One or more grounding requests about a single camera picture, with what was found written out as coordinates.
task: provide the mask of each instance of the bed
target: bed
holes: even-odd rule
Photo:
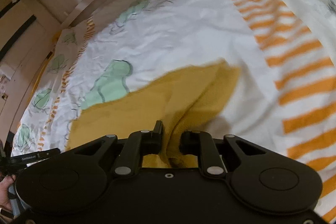
[[[323,181],[315,211],[335,220],[334,0],[95,1],[54,14],[63,31],[12,155],[65,151],[83,110],[169,71],[225,59],[241,75],[226,107],[202,129],[216,138],[238,135],[314,168]]]

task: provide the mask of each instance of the folded cloth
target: folded cloth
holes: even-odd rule
[[[167,73],[141,90],[82,111],[73,121],[68,149],[107,134],[119,139],[152,129],[162,120],[164,136],[160,157],[147,155],[145,167],[195,167],[195,157],[179,152],[181,134],[221,112],[234,91],[240,69],[225,61],[204,67],[190,66]]]

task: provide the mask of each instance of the white bed frame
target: white bed frame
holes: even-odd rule
[[[0,139],[3,143],[5,143],[9,131],[15,133],[17,130],[18,123],[27,107],[27,100],[30,97],[36,77],[41,69],[41,64],[53,49],[51,43],[53,35],[57,31],[69,27],[74,22],[78,23],[78,19],[83,20],[89,17],[92,11],[88,12],[90,9],[87,8],[95,0],[80,1],[63,22],[58,21],[40,1],[21,1],[34,13],[38,23],[43,27],[44,33],[42,38],[36,41],[33,48],[21,61],[17,70],[8,72],[11,74],[11,80],[6,87],[8,98],[6,101],[0,100]],[[99,1],[100,7],[105,6],[108,2],[106,0]],[[6,69],[6,63],[0,64],[0,68]]]

